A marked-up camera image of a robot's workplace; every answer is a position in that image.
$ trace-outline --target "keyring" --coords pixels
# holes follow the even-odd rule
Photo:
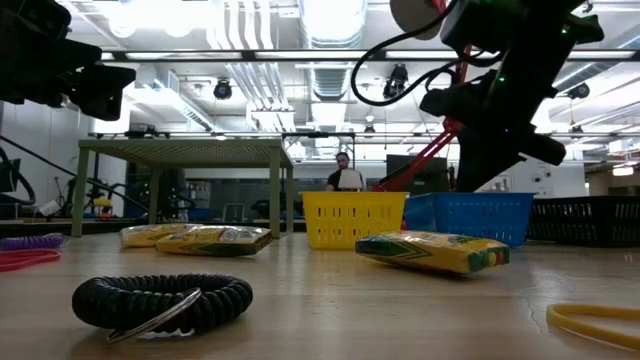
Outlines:
[[[200,290],[200,288],[193,288],[185,291],[185,293],[188,293],[188,292],[191,292],[191,294],[185,297],[184,300],[175,304],[169,310],[145,322],[144,324],[139,325],[130,330],[116,330],[112,332],[111,335],[107,337],[107,343],[115,344],[120,341],[124,341],[132,337],[142,335],[144,333],[152,331],[158,326],[171,320],[176,315],[186,310],[189,306],[193,305],[193,303],[195,303],[198,300],[198,298],[200,298],[200,295],[202,294],[202,291]]]
[[[640,350],[640,336],[632,336],[617,331],[585,324],[569,318],[568,314],[592,315],[607,318],[640,320],[640,309],[618,308],[583,304],[555,304],[547,307],[547,324],[557,326],[577,334],[598,339],[610,344]]]

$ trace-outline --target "blue basket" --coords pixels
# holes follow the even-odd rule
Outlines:
[[[407,199],[407,229],[524,244],[533,194],[433,193]]]

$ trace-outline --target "man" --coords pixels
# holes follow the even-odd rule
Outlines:
[[[340,188],[340,177],[342,175],[342,171],[343,170],[348,170],[349,169],[349,154],[345,153],[345,152],[339,152],[336,155],[336,162],[338,163],[338,170],[336,172],[334,172],[333,174],[331,174],[329,176],[329,179],[327,180],[327,191],[345,191],[345,190],[349,190],[349,189],[341,189]],[[362,186],[364,187],[364,179],[362,178],[362,174],[358,173],[360,175],[360,183],[362,184]]]

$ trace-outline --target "table surface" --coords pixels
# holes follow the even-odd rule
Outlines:
[[[280,139],[102,139],[80,140],[80,148],[150,166],[176,168],[268,168],[280,149],[280,167],[293,166]]]
[[[238,259],[122,250],[115,234],[85,236],[72,239],[56,263],[0,273],[0,357],[637,359],[549,328],[545,310],[558,302],[637,306],[639,260],[640,250],[527,245],[514,250],[509,266],[452,279],[351,252],[311,251],[298,234]],[[237,321],[202,336],[111,346],[104,341],[110,331],[71,310],[73,291],[93,276],[179,273],[241,277],[254,302]]]

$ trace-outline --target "ceiling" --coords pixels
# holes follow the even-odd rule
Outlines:
[[[175,11],[172,21],[176,23],[188,23],[194,29],[185,37],[175,38],[166,34],[163,22],[153,20],[159,17],[153,11],[148,17],[136,18],[139,28],[128,38],[118,38],[110,31],[109,19],[122,17],[121,5],[118,1],[108,0],[57,0],[70,9],[73,14],[71,28],[73,32],[69,38],[87,42],[105,50],[210,50],[207,42],[205,28],[213,19],[210,18],[208,1],[183,1],[179,11]],[[332,4],[340,4],[336,0],[326,1],[327,26],[332,26],[331,18],[335,16],[336,9]],[[601,26],[606,38],[601,43],[581,45],[580,48],[588,49],[612,49],[621,41],[632,36],[640,35],[640,0],[638,1],[594,1],[594,12],[598,14]],[[302,37],[300,30],[300,18],[297,1],[272,0],[271,6],[271,38],[276,49],[299,49]],[[240,2],[240,26],[244,21],[242,15],[243,3]],[[368,49],[379,42],[401,33],[395,24],[389,11],[388,1],[370,0],[366,12],[366,20],[362,33],[362,48]],[[400,44],[392,45],[395,49],[447,49],[445,45],[435,38],[429,41],[407,40]],[[406,67],[409,72],[409,82],[425,72],[443,65],[437,62],[409,62]],[[293,107],[294,122],[298,130],[313,130],[316,124],[310,107],[309,77],[307,71],[296,69],[293,63],[280,63],[279,73],[282,84],[290,105]],[[361,91],[366,88],[365,94],[370,97],[381,97],[384,82],[393,68],[391,62],[370,62],[367,68],[360,71],[357,83]],[[566,65],[559,78],[570,75],[580,67],[587,64],[572,63]],[[231,81],[233,96],[228,100],[216,100],[212,94],[212,85],[218,78],[229,77],[227,67],[223,63],[161,63],[155,64],[157,72],[166,73],[173,71],[181,80],[180,92],[206,113],[213,121],[216,128],[224,131],[250,131],[252,128],[247,123],[247,99],[241,91],[238,91],[236,83]],[[484,69],[470,68],[468,78],[481,75]],[[443,76],[434,84],[446,84],[447,78]],[[571,102],[567,98],[548,100],[541,107],[542,123],[549,131],[567,131],[571,121],[581,123],[588,132],[611,132],[626,126],[633,129],[640,125],[640,111],[635,109],[635,102],[640,101],[640,63],[622,63],[586,81],[591,88],[591,96],[584,100]],[[143,122],[156,125],[160,129],[171,131],[200,131],[198,125],[189,123],[186,118],[173,106],[161,101],[151,101],[149,97],[140,95],[138,91],[130,95],[134,102],[134,111],[131,119],[134,122]],[[353,130],[361,132],[366,124],[373,124],[378,132],[424,132],[426,130],[437,131],[442,119],[435,118],[418,110],[424,89],[418,87],[410,96],[405,97],[397,104],[385,108],[372,108],[356,101],[352,95],[343,98],[347,102],[344,120],[339,130]],[[369,123],[365,118],[373,116]],[[600,120],[596,125],[589,126],[591,122]],[[584,145],[576,145],[576,149],[587,150],[596,148],[595,144],[607,144],[610,138],[598,138]],[[393,140],[395,143],[408,143],[402,139]],[[376,156],[386,153],[384,145],[372,145],[372,152]],[[419,147],[408,149],[410,145],[397,147],[399,152],[416,152]],[[601,155],[607,152],[602,148],[593,151],[601,151]]]

